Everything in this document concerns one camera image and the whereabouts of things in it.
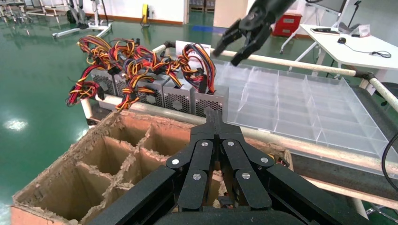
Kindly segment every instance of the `cardboard box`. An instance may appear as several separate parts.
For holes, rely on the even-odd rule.
[[[184,148],[193,126],[127,111],[111,113],[13,196],[12,224],[87,224]],[[246,141],[266,153],[283,156],[291,164],[287,150]],[[222,185],[221,173],[215,171],[209,205],[224,193]]]

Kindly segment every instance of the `red box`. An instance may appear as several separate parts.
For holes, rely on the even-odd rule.
[[[282,26],[275,26],[272,34],[275,36],[286,36],[289,37],[294,31],[297,30],[297,27],[282,27]]]
[[[273,35],[290,36],[300,26],[301,15],[284,14],[275,24]]]

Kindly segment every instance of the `white paper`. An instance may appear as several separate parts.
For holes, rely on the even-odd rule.
[[[360,25],[358,27],[358,30],[361,38],[370,36],[370,24]]]

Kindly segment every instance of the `wire harness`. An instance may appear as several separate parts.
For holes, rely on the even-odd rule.
[[[111,42],[88,35],[79,39],[77,45],[87,53],[87,67],[75,86],[69,92],[67,106],[75,105],[78,100],[92,98],[96,94],[104,97],[101,86],[93,81],[86,81],[89,73],[94,69],[107,70],[109,74],[115,75],[122,72],[126,79],[127,87],[122,90],[122,102],[116,106],[117,110],[129,109],[131,105],[139,101],[139,93],[156,95],[155,91],[148,87],[138,87],[139,81],[152,83],[156,75],[166,74],[174,82],[176,88],[181,88],[181,81],[177,77],[181,69],[184,79],[191,84],[199,93],[213,94],[216,68],[210,56],[200,44],[189,44],[183,49],[182,55],[173,59],[162,52],[157,55],[139,44],[139,39],[116,38]],[[200,63],[200,67],[190,67],[190,60]]]

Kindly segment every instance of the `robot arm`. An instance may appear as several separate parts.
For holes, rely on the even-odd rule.
[[[83,11],[83,0],[69,0],[69,10],[77,22],[78,27],[87,28],[86,14]]]
[[[275,23],[296,0],[256,0],[247,16],[238,19],[223,34],[213,55],[218,57],[229,44],[242,36],[246,37],[244,46],[232,58],[237,66],[252,53],[259,50],[271,35],[271,24]]]

